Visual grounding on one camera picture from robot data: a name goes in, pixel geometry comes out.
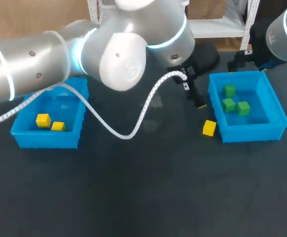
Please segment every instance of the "green cube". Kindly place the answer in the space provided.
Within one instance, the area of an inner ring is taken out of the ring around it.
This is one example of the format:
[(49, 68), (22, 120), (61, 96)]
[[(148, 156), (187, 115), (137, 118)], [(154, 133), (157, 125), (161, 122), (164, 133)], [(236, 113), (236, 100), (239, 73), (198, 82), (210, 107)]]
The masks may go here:
[(236, 94), (236, 87), (234, 85), (225, 85), (223, 89), (225, 97), (233, 97)]
[(227, 99), (222, 100), (221, 106), (223, 108), (223, 111), (228, 113), (228, 112), (232, 112), (235, 110), (236, 103), (233, 101), (233, 99), (227, 98)]
[(250, 110), (251, 107), (247, 101), (239, 102), (237, 105), (237, 112), (239, 113), (240, 116), (249, 115)]

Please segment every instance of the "wooden wall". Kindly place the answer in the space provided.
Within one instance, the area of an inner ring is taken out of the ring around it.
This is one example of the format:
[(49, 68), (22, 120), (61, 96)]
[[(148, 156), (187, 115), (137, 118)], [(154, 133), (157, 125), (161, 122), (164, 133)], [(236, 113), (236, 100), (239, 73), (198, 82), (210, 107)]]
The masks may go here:
[(86, 0), (0, 0), (0, 39), (57, 30), (89, 19)]

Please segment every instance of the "yellow cube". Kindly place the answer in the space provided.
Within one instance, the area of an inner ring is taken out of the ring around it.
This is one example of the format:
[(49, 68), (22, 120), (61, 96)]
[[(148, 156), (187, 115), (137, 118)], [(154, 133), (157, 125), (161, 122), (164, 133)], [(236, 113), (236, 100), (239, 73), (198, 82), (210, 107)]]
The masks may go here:
[(216, 130), (217, 123), (213, 121), (206, 120), (203, 135), (213, 137), (214, 131)]
[(51, 125), (51, 118), (49, 114), (38, 114), (36, 119), (39, 128), (49, 128)]
[(63, 122), (54, 122), (51, 128), (51, 131), (65, 131), (65, 123)]

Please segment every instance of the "blue plastic bin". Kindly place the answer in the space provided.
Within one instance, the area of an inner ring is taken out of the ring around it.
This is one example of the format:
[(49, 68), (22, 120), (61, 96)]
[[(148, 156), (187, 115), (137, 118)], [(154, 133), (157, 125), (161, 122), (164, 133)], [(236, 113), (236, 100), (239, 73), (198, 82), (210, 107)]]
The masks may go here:
[[(236, 87), (236, 103), (248, 101), (248, 116), (223, 112), (223, 87), (228, 84)], [(287, 128), (287, 117), (264, 72), (211, 74), (208, 91), (223, 143), (280, 140)]]
[[(66, 83), (88, 99), (87, 79), (72, 78)], [(85, 109), (86, 106), (75, 94), (63, 87), (56, 87), (44, 92), (20, 111), (10, 133), (20, 148), (77, 149)], [(65, 122), (66, 131), (38, 128), (38, 114), (49, 114), (51, 124), (54, 121)]]

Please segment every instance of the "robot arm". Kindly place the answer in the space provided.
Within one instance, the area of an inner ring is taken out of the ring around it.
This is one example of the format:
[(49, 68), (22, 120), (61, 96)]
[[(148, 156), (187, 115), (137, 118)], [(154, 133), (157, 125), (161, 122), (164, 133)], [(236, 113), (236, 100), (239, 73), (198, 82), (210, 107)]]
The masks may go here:
[(255, 21), (250, 30), (252, 54), (239, 51), (228, 63), (228, 70), (234, 72), (244, 67), (245, 62), (254, 62), (260, 69), (271, 69), (287, 62), (287, 10), (274, 22), (268, 19)]
[(144, 73), (146, 49), (166, 68), (190, 58), (195, 40), (179, 1), (116, 4), (116, 14), (102, 26), (81, 20), (58, 32), (0, 41), (0, 101), (85, 75), (128, 90)]

